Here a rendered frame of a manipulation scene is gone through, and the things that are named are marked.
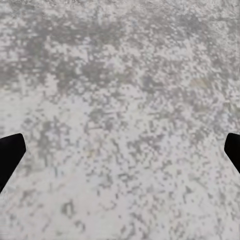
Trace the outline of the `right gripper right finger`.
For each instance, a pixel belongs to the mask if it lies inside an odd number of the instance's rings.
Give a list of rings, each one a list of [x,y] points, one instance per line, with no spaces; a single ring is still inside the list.
[[[229,133],[227,135],[224,151],[235,165],[240,173],[240,135],[235,133]]]

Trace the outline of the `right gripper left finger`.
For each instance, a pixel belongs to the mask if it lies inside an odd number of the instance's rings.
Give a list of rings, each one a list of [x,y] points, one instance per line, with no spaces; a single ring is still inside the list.
[[[0,193],[26,153],[22,133],[0,138]]]

